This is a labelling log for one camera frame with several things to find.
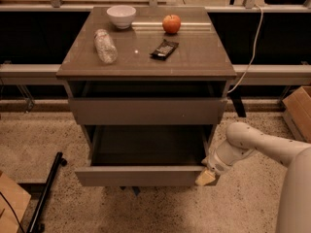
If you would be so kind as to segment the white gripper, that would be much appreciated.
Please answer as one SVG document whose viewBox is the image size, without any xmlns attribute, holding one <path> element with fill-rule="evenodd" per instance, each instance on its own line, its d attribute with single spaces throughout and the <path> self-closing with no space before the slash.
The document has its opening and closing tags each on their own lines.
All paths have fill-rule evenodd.
<svg viewBox="0 0 311 233">
<path fill-rule="evenodd" d="M 204 186 L 212 183 L 216 179 L 216 175 L 226 173 L 234 163 L 248 158 L 255 153 L 255 150 L 242 149 L 232 145 L 228 140 L 224 140 L 208 157 L 205 157 L 201 161 L 201 164 L 207 166 L 208 169 L 205 168 L 198 175 L 195 184 Z"/>
</svg>

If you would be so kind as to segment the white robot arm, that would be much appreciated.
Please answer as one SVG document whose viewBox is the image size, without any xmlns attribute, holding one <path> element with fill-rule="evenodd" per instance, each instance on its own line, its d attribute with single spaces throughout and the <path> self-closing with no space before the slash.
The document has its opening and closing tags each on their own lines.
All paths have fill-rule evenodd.
<svg viewBox="0 0 311 233">
<path fill-rule="evenodd" d="M 311 233 L 311 144 L 266 134 L 245 122 L 233 122 L 225 139 L 203 160 L 195 180 L 199 186 L 213 182 L 235 163 L 259 152 L 283 167 L 275 233 Z"/>
</svg>

